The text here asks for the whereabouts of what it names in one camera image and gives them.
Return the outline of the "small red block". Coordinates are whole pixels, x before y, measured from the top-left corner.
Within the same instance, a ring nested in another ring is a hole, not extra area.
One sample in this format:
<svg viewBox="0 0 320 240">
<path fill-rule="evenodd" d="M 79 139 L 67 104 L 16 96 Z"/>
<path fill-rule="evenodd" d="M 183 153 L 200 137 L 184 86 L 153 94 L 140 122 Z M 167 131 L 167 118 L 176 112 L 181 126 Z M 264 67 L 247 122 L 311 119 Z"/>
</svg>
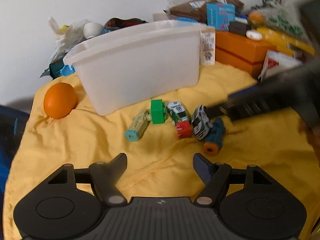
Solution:
<svg viewBox="0 0 320 240">
<path fill-rule="evenodd" d="M 176 131 L 179 139 L 191 138 L 193 135 L 193 129 L 189 123 L 189 121 L 177 122 Z"/>
</svg>

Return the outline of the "silver toy car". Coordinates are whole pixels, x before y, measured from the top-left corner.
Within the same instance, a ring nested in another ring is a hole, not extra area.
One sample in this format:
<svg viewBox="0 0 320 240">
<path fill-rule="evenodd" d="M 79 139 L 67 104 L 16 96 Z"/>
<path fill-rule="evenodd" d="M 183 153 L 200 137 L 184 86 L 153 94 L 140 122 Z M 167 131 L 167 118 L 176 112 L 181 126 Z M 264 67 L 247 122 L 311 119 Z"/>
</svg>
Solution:
<svg viewBox="0 0 320 240">
<path fill-rule="evenodd" d="M 175 126 L 179 122 L 190 121 L 190 115 L 179 101 L 172 101 L 167 104 L 167 112 L 172 118 Z"/>
</svg>

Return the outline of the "blue dinosaur box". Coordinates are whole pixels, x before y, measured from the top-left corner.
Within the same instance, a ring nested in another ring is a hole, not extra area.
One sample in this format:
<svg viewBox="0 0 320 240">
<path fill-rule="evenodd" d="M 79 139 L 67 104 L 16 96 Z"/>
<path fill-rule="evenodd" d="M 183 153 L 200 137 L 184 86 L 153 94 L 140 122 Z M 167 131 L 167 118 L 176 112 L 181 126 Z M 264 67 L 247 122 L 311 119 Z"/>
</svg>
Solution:
<svg viewBox="0 0 320 240">
<path fill-rule="evenodd" d="M 207 3 L 207 25 L 218 31 L 229 31 L 229 25 L 235 21 L 235 6 L 223 3 Z"/>
</svg>

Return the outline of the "brown woven package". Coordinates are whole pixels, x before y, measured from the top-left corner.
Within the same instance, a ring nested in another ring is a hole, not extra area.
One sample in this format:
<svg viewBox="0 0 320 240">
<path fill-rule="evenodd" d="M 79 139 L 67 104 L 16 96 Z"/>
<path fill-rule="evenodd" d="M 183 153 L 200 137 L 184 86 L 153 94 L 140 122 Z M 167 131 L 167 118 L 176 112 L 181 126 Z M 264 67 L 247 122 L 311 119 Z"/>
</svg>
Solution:
<svg viewBox="0 0 320 240">
<path fill-rule="evenodd" d="M 179 5 L 173 5 L 164 12 L 173 18 L 185 17 L 196 20 L 200 23 L 207 23 L 206 5 L 209 3 L 225 3 L 235 6 L 236 12 L 241 12 L 244 8 L 244 3 L 240 0 L 193 0 L 187 1 Z"/>
</svg>

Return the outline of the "white earbuds case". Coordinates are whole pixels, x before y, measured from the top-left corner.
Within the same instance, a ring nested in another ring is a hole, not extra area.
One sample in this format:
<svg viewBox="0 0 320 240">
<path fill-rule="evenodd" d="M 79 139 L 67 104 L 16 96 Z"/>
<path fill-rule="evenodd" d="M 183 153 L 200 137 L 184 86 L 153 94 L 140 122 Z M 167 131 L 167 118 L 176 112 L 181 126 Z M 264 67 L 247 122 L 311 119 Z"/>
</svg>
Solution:
<svg viewBox="0 0 320 240">
<path fill-rule="evenodd" d="M 246 31 L 246 37 L 254 41 L 260 41 L 263 39 L 262 34 L 254 30 Z"/>
</svg>

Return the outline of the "teal orange toy vehicle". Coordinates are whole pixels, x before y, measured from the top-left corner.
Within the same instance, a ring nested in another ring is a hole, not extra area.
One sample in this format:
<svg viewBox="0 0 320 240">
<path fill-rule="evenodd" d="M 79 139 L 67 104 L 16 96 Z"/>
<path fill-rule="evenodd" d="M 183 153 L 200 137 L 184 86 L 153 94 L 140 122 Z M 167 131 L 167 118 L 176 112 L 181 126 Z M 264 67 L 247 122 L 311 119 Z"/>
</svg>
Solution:
<svg viewBox="0 0 320 240">
<path fill-rule="evenodd" d="M 222 148 L 222 140 L 226 128 L 221 118 L 216 118 L 212 125 L 204 139 L 203 152 L 207 155 L 216 156 Z"/>
</svg>

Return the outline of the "small milk carton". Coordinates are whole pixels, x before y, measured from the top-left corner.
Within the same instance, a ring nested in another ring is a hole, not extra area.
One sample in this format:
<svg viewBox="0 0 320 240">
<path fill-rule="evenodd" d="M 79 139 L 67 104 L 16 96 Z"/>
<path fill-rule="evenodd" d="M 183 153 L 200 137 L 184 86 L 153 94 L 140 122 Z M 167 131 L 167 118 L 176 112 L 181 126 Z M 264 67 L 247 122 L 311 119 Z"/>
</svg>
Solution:
<svg viewBox="0 0 320 240">
<path fill-rule="evenodd" d="M 207 28 L 200 36 L 200 65 L 210 66 L 215 64 L 215 28 Z"/>
</svg>

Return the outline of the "white plastic bin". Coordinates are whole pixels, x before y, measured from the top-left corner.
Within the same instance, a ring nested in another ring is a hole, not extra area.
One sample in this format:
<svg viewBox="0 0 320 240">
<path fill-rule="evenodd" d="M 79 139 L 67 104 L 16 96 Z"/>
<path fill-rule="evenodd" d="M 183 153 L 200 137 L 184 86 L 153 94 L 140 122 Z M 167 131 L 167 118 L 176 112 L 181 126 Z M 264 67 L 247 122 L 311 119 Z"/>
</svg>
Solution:
<svg viewBox="0 0 320 240">
<path fill-rule="evenodd" d="M 95 111 L 108 115 L 199 81 L 202 23 L 166 20 L 103 34 L 64 57 Z"/>
</svg>

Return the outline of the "white police toy car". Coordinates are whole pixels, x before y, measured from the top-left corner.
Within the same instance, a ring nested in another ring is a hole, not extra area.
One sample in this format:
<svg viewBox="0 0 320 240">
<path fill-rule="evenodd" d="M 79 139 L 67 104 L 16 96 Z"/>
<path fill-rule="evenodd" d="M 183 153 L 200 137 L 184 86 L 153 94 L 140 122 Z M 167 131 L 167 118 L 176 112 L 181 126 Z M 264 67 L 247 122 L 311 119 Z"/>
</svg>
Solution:
<svg viewBox="0 0 320 240">
<path fill-rule="evenodd" d="M 203 105 L 198 106 L 193 112 L 191 119 L 193 132 L 198 140 L 203 140 L 208 135 L 210 129 L 213 126 L 205 110 L 206 107 L 204 107 Z"/>
</svg>

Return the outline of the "green patterned plastic bag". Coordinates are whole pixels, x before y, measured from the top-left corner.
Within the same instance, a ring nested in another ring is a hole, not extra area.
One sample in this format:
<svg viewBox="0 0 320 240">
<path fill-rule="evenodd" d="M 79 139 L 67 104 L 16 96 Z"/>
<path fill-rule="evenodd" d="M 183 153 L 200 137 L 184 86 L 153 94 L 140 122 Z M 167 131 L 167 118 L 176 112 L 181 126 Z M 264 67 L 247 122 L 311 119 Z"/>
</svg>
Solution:
<svg viewBox="0 0 320 240">
<path fill-rule="evenodd" d="M 259 10 L 259 13 L 264 18 L 263 25 L 285 33 L 292 38 L 309 43 L 309 37 L 303 27 L 301 21 L 298 19 L 298 14 L 293 9 L 287 7 L 269 7 Z"/>
</svg>

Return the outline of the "orange box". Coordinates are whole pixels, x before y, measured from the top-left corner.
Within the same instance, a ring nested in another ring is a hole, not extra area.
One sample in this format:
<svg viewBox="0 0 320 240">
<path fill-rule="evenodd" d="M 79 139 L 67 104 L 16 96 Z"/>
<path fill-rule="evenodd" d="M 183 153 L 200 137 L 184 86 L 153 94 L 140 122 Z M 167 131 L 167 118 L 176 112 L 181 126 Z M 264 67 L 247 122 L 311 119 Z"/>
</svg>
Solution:
<svg viewBox="0 0 320 240">
<path fill-rule="evenodd" d="M 260 75 L 266 53 L 276 49 L 266 41 L 253 41 L 226 31 L 216 32 L 216 61 L 243 70 L 253 78 Z"/>
</svg>

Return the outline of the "green square block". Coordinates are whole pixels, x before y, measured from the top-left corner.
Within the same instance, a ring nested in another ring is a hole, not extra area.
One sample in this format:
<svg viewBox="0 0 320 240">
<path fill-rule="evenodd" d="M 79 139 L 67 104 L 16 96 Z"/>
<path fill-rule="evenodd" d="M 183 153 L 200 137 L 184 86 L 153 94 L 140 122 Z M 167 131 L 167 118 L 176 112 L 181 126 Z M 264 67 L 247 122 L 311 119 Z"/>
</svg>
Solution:
<svg viewBox="0 0 320 240">
<path fill-rule="evenodd" d="M 153 124 L 163 124 L 167 119 L 167 108 L 161 99 L 151 100 L 151 121 Z"/>
</svg>

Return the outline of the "teal green cylinder toy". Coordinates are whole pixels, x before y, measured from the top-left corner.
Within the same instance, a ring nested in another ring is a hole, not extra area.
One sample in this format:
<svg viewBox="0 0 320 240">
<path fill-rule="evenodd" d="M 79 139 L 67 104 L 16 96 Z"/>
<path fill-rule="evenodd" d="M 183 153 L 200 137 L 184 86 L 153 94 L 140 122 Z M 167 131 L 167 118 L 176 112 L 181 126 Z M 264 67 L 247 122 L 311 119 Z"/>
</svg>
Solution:
<svg viewBox="0 0 320 240">
<path fill-rule="evenodd" d="M 151 121 L 149 110 L 141 110 L 132 120 L 131 125 L 125 132 L 128 141 L 138 141 Z"/>
</svg>

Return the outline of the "white baby wipes pack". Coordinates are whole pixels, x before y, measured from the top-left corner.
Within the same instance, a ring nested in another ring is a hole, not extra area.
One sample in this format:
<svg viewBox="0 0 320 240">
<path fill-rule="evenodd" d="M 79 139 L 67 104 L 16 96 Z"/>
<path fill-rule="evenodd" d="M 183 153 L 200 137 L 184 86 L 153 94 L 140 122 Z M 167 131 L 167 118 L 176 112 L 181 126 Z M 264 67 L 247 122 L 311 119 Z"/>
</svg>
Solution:
<svg viewBox="0 0 320 240">
<path fill-rule="evenodd" d="M 263 62 L 263 67 L 258 79 L 263 81 L 278 73 L 301 66 L 303 63 L 286 54 L 268 50 Z"/>
</svg>

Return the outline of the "small black box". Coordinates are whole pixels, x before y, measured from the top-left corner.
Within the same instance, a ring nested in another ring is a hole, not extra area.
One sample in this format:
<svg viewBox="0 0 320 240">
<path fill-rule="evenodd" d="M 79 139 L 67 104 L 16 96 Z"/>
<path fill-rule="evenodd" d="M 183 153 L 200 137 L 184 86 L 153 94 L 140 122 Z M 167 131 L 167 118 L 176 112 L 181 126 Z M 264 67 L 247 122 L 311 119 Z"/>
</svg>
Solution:
<svg viewBox="0 0 320 240">
<path fill-rule="evenodd" d="M 229 24 L 229 32 L 234 33 L 241 36 L 246 36 L 246 32 L 251 30 L 252 26 L 248 23 L 241 23 L 241 22 L 231 22 Z"/>
</svg>

